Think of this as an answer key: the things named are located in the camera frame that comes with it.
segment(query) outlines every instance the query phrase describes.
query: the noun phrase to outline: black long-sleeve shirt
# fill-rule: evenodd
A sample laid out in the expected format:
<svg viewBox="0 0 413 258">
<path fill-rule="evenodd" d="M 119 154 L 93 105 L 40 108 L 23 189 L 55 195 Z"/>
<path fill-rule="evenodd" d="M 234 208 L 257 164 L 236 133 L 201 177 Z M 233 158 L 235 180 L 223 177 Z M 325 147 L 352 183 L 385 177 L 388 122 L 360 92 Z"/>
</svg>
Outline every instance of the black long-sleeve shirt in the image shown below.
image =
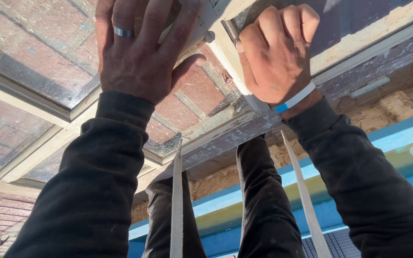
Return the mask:
<svg viewBox="0 0 413 258">
<path fill-rule="evenodd" d="M 127 257 L 133 195 L 154 107 L 100 95 L 7 258 Z M 363 257 L 413 257 L 413 187 L 366 134 L 323 99 L 288 125 L 310 154 Z"/>
</svg>

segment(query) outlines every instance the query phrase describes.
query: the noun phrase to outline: fingernail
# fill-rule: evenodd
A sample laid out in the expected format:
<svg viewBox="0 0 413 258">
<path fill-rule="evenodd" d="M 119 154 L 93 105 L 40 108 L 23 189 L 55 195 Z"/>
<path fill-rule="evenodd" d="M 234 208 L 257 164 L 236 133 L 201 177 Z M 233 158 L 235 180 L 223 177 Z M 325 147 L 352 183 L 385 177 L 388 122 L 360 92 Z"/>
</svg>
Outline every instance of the fingernail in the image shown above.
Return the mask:
<svg viewBox="0 0 413 258">
<path fill-rule="evenodd" d="M 204 65 L 207 61 L 203 60 L 203 59 L 199 59 L 196 62 L 197 67 L 202 67 L 202 65 Z"/>
<path fill-rule="evenodd" d="M 243 44 L 242 44 L 241 40 L 237 41 L 237 43 L 235 44 L 235 48 L 237 49 L 237 52 L 239 54 L 241 54 L 245 51 L 245 49 L 243 48 Z"/>
</svg>

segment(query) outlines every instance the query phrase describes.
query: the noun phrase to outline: finger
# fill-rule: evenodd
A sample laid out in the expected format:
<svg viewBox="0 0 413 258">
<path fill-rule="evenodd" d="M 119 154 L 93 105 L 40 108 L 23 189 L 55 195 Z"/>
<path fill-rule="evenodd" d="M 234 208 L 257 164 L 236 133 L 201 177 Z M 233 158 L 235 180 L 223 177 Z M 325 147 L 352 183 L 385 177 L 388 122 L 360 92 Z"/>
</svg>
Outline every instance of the finger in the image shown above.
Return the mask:
<svg viewBox="0 0 413 258">
<path fill-rule="evenodd" d="M 188 1 L 188 3 L 181 8 L 178 17 L 173 22 L 173 25 L 162 44 L 160 49 L 161 53 L 168 55 L 171 59 L 178 58 L 194 29 L 201 8 L 202 3 L 196 0 Z"/>
<path fill-rule="evenodd" d="M 245 85 L 248 89 L 252 89 L 256 86 L 256 79 L 254 78 L 253 69 L 251 69 L 251 64 L 248 61 L 248 57 L 246 57 L 245 49 L 243 48 L 243 44 L 240 40 L 237 41 L 235 44 L 237 48 L 238 56 L 240 58 L 240 64 L 243 68 L 243 78 L 245 80 Z"/>
<path fill-rule="evenodd" d="M 293 39 L 294 43 L 304 43 L 301 34 L 301 19 L 299 17 L 299 9 L 294 5 L 291 5 L 285 9 L 279 11 L 281 20 L 283 22 L 283 28 L 286 36 Z"/>
<path fill-rule="evenodd" d="M 172 91 L 175 93 L 186 83 L 206 62 L 206 57 L 202 54 L 195 54 L 181 62 L 172 73 Z"/>
<path fill-rule="evenodd" d="M 114 26 L 123 30 L 131 31 L 131 38 L 135 30 L 135 11 L 138 0 L 116 0 L 113 9 L 112 21 Z M 129 42 L 127 37 L 114 34 L 114 41 L 117 44 Z"/>
<path fill-rule="evenodd" d="M 274 6 L 265 9 L 259 15 L 257 24 L 269 46 L 277 45 L 282 38 L 285 38 L 283 22 Z"/>
<path fill-rule="evenodd" d="M 310 44 L 320 22 L 320 16 L 307 4 L 301 4 L 297 8 L 301 19 L 301 35 L 305 42 Z"/>
<path fill-rule="evenodd" d="M 103 50 L 114 42 L 112 30 L 112 7 L 115 0 L 98 0 L 95 9 L 95 31 L 98 42 L 98 56 L 103 58 Z"/>
<path fill-rule="evenodd" d="M 173 0 L 150 0 L 145 12 L 138 43 L 155 47 L 167 21 Z"/>
</svg>

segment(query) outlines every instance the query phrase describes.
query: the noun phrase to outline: white wristband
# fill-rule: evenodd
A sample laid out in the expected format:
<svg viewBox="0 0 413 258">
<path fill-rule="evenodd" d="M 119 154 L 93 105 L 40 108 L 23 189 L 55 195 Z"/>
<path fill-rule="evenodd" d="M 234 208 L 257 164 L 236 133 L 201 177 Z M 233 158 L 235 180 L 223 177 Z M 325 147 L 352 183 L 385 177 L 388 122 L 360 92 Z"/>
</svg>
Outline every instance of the white wristband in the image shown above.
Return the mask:
<svg viewBox="0 0 413 258">
<path fill-rule="evenodd" d="M 297 93 L 294 97 L 290 98 L 287 102 L 279 105 L 278 107 L 274 107 L 273 110 L 275 110 L 277 113 L 283 113 L 286 110 L 294 107 L 297 103 L 301 102 L 305 97 L 307 97 L 310 93 L 312 93 L 313 90 L 315 90 L 316 85 L 313 83 L 313 81 L 310 81 L 310 83 L 299 93 Z"/>
</svg>

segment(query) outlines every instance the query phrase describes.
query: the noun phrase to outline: black trousers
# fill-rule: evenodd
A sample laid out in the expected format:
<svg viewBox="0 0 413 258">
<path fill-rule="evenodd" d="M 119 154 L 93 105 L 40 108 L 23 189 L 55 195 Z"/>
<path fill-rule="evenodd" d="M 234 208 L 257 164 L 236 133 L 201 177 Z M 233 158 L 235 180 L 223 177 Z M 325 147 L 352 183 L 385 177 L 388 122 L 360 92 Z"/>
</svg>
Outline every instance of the black trousers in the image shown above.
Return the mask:
<svg viewBox="0 0 413 258">
<path fill-rule="evenodd" d="M 264 136 L 237 149 L 243 195 L 242 239 L 239 258 L 301 257 L 301 233 L 274 167 Z M 149 233 L 143 258 L 168 258 L 170 253 L 173 178 L 148 186 Z M 205 258 L 190 202 L 187 173 L 183 172 L 184 258 Z"/>
</svg>

